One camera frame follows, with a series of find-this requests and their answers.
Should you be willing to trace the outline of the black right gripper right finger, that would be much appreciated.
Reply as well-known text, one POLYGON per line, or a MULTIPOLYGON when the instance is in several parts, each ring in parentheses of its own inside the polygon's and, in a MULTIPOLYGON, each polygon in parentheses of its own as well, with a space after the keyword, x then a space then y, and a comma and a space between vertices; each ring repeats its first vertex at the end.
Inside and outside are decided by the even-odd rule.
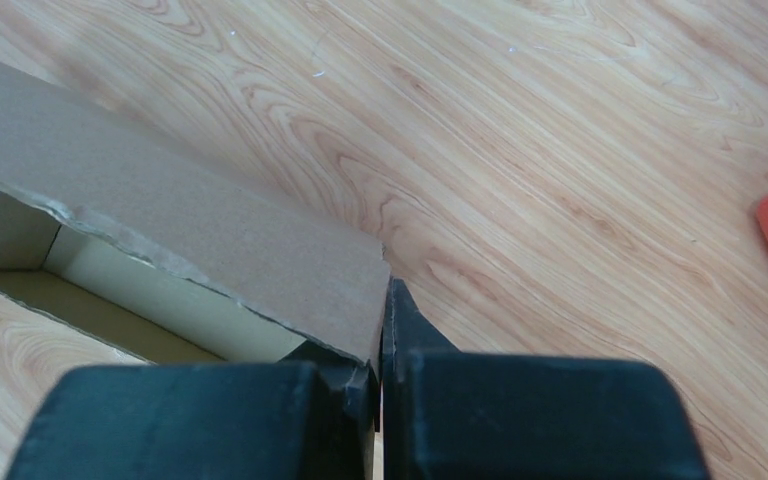
POLYGON ((463 352, 388 289, 388 479, 706 479, 682 399, 641 361, 463 352))

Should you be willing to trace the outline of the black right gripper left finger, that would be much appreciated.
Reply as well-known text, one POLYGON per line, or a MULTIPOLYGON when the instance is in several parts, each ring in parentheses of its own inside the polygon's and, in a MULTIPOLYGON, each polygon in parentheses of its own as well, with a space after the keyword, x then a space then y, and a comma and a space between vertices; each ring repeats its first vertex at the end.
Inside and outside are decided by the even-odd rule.
POLYGON ((368 479, 378 382, 311 344, 276 363, 96 365, 50 390, 10 479, 368 479))

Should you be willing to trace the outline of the brown cardboard paper box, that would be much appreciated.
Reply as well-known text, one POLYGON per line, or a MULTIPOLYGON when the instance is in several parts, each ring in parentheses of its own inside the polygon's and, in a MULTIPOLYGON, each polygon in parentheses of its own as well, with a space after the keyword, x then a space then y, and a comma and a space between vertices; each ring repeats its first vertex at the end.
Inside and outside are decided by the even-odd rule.
POLYGON ((0 294, 157 364, 374 365, 380 242, 0 63, 0 294))

